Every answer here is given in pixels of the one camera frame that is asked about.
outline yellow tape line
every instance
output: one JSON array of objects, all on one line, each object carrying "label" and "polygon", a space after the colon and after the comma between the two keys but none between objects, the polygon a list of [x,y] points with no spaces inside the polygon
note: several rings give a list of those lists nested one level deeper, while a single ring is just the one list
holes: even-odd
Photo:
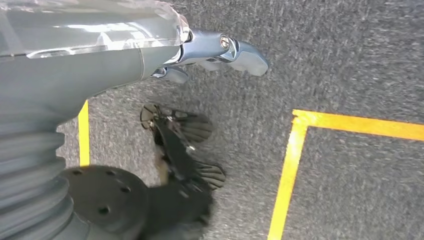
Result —
[{"label": "yellow tape line", "polygon": [[294,110],[268,240],[281,240],[308,127],[424,141],[424,125]]},{"label": "yellow tape line", "polygon": [[287,211],[290,205],[290,197],[292,196],[293,186],[295,185],[296,173],[298,172],[302,148],[308,129],[307,125],[299,124],[298,120],[298,118],[294,119],[291,133],[288,137],[284,166],[282,167],[268,240],[281,240],[283,236]]},{"label": "yellow tape line", "polygon": [[89,103],[85,101],[78,115],[79,165],[90,164]]}]

